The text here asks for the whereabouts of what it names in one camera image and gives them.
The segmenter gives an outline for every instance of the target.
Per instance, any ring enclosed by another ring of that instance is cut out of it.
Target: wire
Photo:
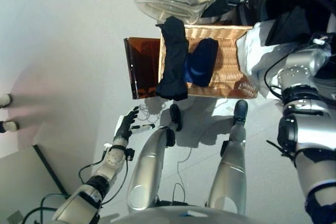
[[[176,186],[179,185],[181,188],[182,188],[182,191],[183,191],[183,203],[185,202],[185,190],[184,190],[184,186],[182,186],[180,183],[175,183],[174,185],[174,190],[173,190],[173,199],[172,199],[172,204],[174,202],[174,197],[175,197],[175,189],[176,189]]]
[[[109,200],[103,202],[101,205],[105,205],[107,204],[108,202],[110,202],[111,200],[113,200],[117,194],[120,192],[121,188],[123,187],[123,185],[125,184],[125,180],[126,180],[126,177],[127,177],[127,173],[128,173],[128,160],[126,159],[126,173],[125,173],[125,176],[124,176],[124,180],[122,181],[121,183],[121,186],[119,187],[119,189],[115,192],[115,194],[112,196],[112,198],[110,198]]]
[[[104,158],[105,158],[105,155],[106,155],[106,152],[107,152],[106,150],[103,151],[103,155],[102,155],[100,161],[95,162],[95,163],[92,163],[92,164],[89,164],[89,165],[86,165],[86,166],[84,166],[83,168],[81,168],[81,169],[79,170],[79,172],[78,172],[78,177],[79,177],[79,180],[82,182],[82,184],[84,184],[84,180],[82,179],[82,175],[81,175],[82,171],[85,170],[86,168],[89,168],[89,167],[98,165],[98,164],[100,164],[101,162],[103,162],[103,160],[104,160]]]
[[[30,215],[32,215],[33,213],[37,212],[37,211],[40,211],[40,210],[44,210],[44,211],[56,211],[57,209],[56,208],[51,208],[51,207],[43,207],[43,209],[41,209],[41,207],[37,207],[33,210],[31,210],[29,213],[26,214],[26,216],[23,218],[21,224],[25,224],[28,217]]]
[[[187,158],[185,160],[182,160],[182,161],[177,161],[177,174],[178,174],[178,176],[179,176],[179,178],[181,180],[181,184],[180,183],[175,183],[175,185],[174,185],[172,203],[174,201],[175,189],[176,189],[177,185],[179,185],[182,188],[182,191],[183,191],[183,202],[185,202],[185,187],[184,187],[184,182],[183,182],[182,176],[180,174],[180,163],[186,162],[189,159],[189,157],[191,155],[191,151],[192,151],[192,148],[190,147],[190,151],[189,151],[189,154],[188,154]]]
[[[141,119],[141,118],[138,117],[138,120],[139,121],[148,121],[149,123],[156,123],[160,119],[160,115],[165,108],[166,108],[166,104],[163,103],[161,105],[160,112],[158,114],[156,114],[156,119],[154,121],[151,121],[151,120],[149,120],[149,118],[151,117],[151,113],[149,112],[148,106],[145,105],[145,104],[140,104],[139,105],[139,111],[145,116],[145,118]]]
[[[281,152],[282,157],[287,157],[292,162],[294,161],[294,157],[290,154],[289,151],[281,148],[280,146],[276,145],[275,143],[271,142],[270,140],[266,140],[266,142],[269,143],[270,145],[272,145],[273,147],[275,147],[276,149],[278,149]]]
[[[269,71],[270,71],[276,64],[278,64],[278,63],[281,62],[283,59],[285,59],[288,55],[289,55],[289,54],[283,56],[282,58],[280,58],[280,60],[276,61],[272,66],[270,66],[270,67],[267,69],[267,71],[266,71],[265,74],[264,74],[264,82],[265,82],[266,87],[269,89],[269,91],[270,91],[274,96],[276,96],[276,97],[279,98],[279,99],[282,99],[282,95],[281,95],[281,94],[278,94],[277,92],[275,92],[272,88],[277,88],[277,89],[281,89],[281,88],[278,87],[278,86],[274,86],[274,85],[271,85],[271,86],[270,86],[270,85],[267,83],[267,81],[266,81],[266,77],[267,77],[268,72],[269,72]]]
[[[44,196],[43,199],[41,200],[41,203],[40,203],[40,209],[41,209],[41,211],[40,211],[40,224],[43,224],[43,203],[49,197],[65,197],[67,199],[69,197],[69,195],[67,195],[67,194],[48,194],[48,195]]]

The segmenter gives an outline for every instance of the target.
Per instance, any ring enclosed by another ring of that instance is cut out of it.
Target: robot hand
[[[135,118],[138,117],[139,107],[136,106],[128,115],[124,116],[120,127],[118,128],[117,132],[115,133],[114,139],[117,137],[122,137],[123,139],[127,140],[132,135],[132,131],[130,130],[131,124],[135,122]]]

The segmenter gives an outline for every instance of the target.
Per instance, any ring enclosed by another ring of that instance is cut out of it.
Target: wicker basket
[[[258,91],[239,71],[236,40],[243,36],[250,26],[195,26],[186,25],[185,34],[189,40],[189,52],[193,52],[204,38],[218,41],[218,52],[214,71],[208,87],[187,83],[188,94],[203,97],[226,97],[253,99]],[[161,35],[159,58],[159,81],[164,70],[166,48]]]

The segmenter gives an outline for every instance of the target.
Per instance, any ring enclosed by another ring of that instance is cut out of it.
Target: navy beanie
[[[184,65],[184,81],[206,87],[209,85],[214,70],[218,50],[218,41],[202,39],[194,52],[189,53]]]

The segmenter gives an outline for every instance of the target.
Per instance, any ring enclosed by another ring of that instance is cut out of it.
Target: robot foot
[[[182,129],[182,119],[180,109],[176,104],[172,104],[169,108],[170,117],[173,123],[177,124],[176,131],[180,131]]]
[[[242,124],[244,126],[245,119],[247,115],[248,105],[245,100],[239,100],[236,102],[235,112],[233,117],[233,125],[236,123]]]

